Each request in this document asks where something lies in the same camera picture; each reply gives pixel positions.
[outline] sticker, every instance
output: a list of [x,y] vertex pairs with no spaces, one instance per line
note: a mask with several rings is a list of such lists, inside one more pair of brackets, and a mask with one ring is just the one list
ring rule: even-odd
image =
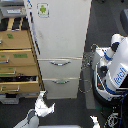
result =
[[1,55],[1,58],[5,58],[6,56],[5,55]]
[[39,17],[49,17],[49,6],[48,4],[37,4]]
[[14,10],[7,10],[8,14],[20,14],[20,9],[14,9]]
[[114,82],[115,86],[120,87],[127,74],[127,67],[120,63],[112,77],[112,81]]
[[8,68],[9,70],[12,70],[13,68]]
[[14,58],[28,58],[27,54],[13,54]]
[[13,39],[13,35],[12,34],[7,34],[9,39]]

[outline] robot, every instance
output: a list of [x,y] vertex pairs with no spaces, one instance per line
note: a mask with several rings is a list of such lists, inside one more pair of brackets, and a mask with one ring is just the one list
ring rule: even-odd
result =
[[114,34],[111,46],[96,48],[92,62],[93,92],[105,105],[115,106],[128,90],[128,37]]

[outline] wooden cabinet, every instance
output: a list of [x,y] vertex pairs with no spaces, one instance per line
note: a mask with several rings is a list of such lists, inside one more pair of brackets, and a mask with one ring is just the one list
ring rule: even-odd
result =
[[12,31],[14,20],[10,18],[7,30],[0,31],[0,94],[37,96],[43,84],[30,31]]

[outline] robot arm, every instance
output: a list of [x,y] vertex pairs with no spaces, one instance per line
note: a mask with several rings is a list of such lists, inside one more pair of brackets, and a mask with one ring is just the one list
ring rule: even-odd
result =
[[109,68],[113,55],[115,54],[118,45],[121,43],[123,39],[123,36],[119,34],[114,34],[111,39],[111,47],[109,47],[107,50],[102,49],[104,56],[100,59],[101,71],[105,71]]
[[27,117],[19,122],[14,128],[38,128],[39,118],[35,115],[35,110],[29,110]]
[[46,91],[40,91],[40,94],[35,103],[35,109],[30,109],[27,117],[19,122],[14,128],[38,128],[39,118],[38,116],[44,117],[54,112],[53,104],[50,108],[46,106],[43,100],[43,96]]

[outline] open drawer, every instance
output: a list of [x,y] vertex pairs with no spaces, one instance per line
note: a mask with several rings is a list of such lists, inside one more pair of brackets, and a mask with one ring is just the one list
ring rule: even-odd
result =
[[0,93],[29,93],[40,91],[37,76],[33,77],[33,79],[32,77],[27,77],[26,80],[21,79],[21,81],[19,80],[18,82],[12,82],[11,78],[8,79],[8,82],[0,82]]
[[37,66],[10,66],[0,67],[0,77],[16,77],[16,76],[35,76],[38,75]]
[[0,49],[31,48],[27,30],[0,32]]
[[31,49],[26,50],[0,50],[1,66],[20,66],[35,64]]

